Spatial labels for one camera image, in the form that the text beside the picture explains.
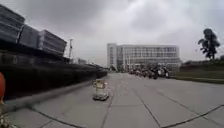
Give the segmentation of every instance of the small robot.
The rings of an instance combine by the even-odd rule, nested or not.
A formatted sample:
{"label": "small robot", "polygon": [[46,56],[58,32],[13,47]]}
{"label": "small robot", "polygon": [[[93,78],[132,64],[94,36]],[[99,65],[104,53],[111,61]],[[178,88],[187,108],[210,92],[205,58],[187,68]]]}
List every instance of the small robot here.
{"label": "small robot", "polygon": [[109,93],[106,91],[106,83],[102,79],[97,79],[93,82],[93,100],[106,101],[109,98]]}

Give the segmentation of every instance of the building facade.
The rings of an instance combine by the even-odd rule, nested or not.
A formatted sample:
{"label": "building facade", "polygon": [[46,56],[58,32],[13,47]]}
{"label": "building facade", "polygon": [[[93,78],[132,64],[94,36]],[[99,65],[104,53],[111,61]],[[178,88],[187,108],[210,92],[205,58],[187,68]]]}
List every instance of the building facade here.
{"label": "building facade", "polygon": [[39,33],[38,49],[63,56],[67,42],[47,30]]}
{"label": "building facade", "polygon": [[24,25],[19,39],[19,44],[36,49],[38,43],[39,43],[39,31],[28,25]]}
{"label": "building facade", "polygon": [[150,65],[164,65],[170,69],[180,66],[179,48],[173,45],[116,45],[107,44],[108,67],[117,70],[147,68]]}
{"label": "building facade", "polygon": [[17,43],[25,19],[0,4],[0,39]]}

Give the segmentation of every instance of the bush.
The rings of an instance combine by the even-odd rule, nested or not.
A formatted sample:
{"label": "bush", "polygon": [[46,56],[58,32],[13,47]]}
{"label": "bush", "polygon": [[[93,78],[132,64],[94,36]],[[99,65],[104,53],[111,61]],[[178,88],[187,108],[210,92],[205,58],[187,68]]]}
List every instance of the bush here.
{"label": "bush", "polygon": [[1,65],[0,71],[6,79],[5,99],[33,95],[43,91],[69,86],[93,77],[103,77],[101,70],[77,70],[67,68],[46,68],[40,66],[19,67]]}

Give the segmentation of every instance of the concrete pavement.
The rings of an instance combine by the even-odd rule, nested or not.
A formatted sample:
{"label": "concrete pavement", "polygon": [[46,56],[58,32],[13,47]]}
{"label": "concrete pavement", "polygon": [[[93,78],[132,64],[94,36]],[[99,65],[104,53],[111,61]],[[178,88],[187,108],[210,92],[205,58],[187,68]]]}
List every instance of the concrete pavement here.
{"label": "concrete pavement", "polygon": [[21,128],[224,127],[223,85],[128,74],[109,74],[106,81],[110,98],[105,102],[93,101],[89,86],[32,106],[51,118],[28,108],[7,118]]}

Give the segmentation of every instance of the cloud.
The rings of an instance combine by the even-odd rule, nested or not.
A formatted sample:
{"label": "cloud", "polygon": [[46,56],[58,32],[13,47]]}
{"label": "cloud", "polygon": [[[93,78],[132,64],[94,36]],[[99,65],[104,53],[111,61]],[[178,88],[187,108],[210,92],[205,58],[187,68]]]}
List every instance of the cloud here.
{"label": "cloud", "polygon": [[0,0],[38,29],[74,39],[74,57],[106,65],[106,44],[174,44],[182,60],[204,59],[197,41],[224,41],[223,0]]}

